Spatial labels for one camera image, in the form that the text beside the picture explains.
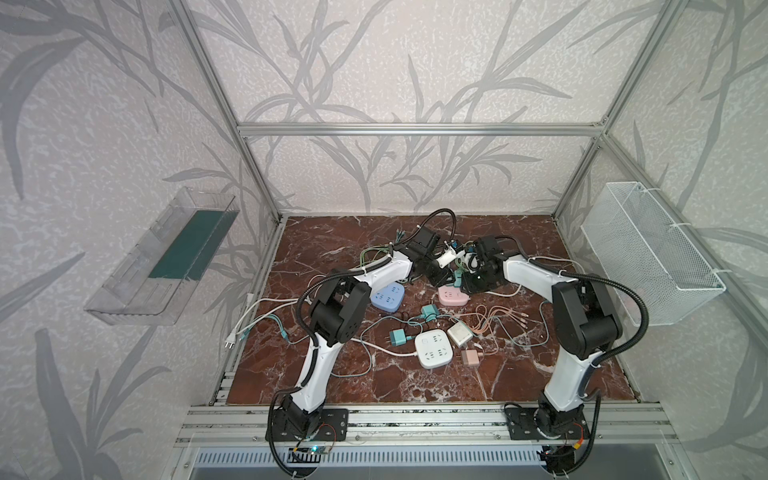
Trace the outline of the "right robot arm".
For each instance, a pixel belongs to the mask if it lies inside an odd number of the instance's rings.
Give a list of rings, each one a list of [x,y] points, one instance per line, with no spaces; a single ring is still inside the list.
[[[557,439],[581,415],[594,371],[644,337],[650,326],[649,309],[638,293],[617,281],[545,265],[521,245],[516,252],[506,252],[499,245],[502,239],[481,237],[459,250],[467,265],[461,288],[473,295],[514,283],[552,304],[560,349],[554,373],[539,397],[534,424],[542,436]],[[623,335],[623,326],[611,288],[628,296],[640,312],[638,330],[619,346],[614,342]]]

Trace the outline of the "pink power strip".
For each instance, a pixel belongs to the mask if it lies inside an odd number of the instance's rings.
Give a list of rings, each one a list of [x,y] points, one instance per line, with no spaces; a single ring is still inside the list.
[[[443,285],[438,288],[437,292],[439,303],[445,307],[462,307],[470,301],[468,294],[459,287],[452,285]]]

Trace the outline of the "pink charger plug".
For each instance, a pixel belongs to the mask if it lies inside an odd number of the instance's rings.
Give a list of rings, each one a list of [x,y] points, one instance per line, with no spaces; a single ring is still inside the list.
[[[462,350],[461,358],[463,364],[468,367],[477,367],[480,364],[480,354],[475,349]]]

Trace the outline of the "blue power strip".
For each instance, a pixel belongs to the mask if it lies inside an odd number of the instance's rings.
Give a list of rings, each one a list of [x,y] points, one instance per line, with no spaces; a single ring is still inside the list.
[[[404,297],[404,286],[398,282],[393,282],[371,297],[371,305],[378,310],[394,313],[400,309]]]

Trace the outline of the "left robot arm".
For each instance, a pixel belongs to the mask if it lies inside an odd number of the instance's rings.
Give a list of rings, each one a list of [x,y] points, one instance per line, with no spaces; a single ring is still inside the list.
[[[294,387],[275,393],[268,437],[306,438],[322,423],[327,385],[342,347],[358,332],[371,297],[412,275],[432,277],[439,285],[451,275],[438,261],[440,236],[420,226],[411,236],[387,246],[386,255],[356,269],[334,269],[299,297],[294,317],[309,345]]]

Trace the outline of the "white charger plug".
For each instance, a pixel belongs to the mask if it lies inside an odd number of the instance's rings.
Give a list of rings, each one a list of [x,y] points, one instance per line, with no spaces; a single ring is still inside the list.
[[[474,337],[472,330],[462,321],[457,321],[453,326],[451,326],[447,330],[447,335],[458,348],[462,348],[467,345],[468,342]]]

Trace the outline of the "white power strip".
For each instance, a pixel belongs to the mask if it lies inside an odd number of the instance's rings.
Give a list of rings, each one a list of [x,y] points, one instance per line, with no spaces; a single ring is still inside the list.
[[[447,333],[441,329],[422,332],[414,338],[417,359],[422,368],[432,370],[448,365],[453,349]]]

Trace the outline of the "teal charger plug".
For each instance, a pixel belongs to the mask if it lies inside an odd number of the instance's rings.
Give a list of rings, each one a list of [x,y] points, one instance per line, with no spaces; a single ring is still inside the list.
[[[421,307],[421,318],[425,322],[436,320],[439,314],[440,314],[439,309],[433,304],[429,304]]]
[[[395,329],[389,332],[389,342],[394,347],[403,346],[412,339],[413,336],[407,335],[404,329]]]

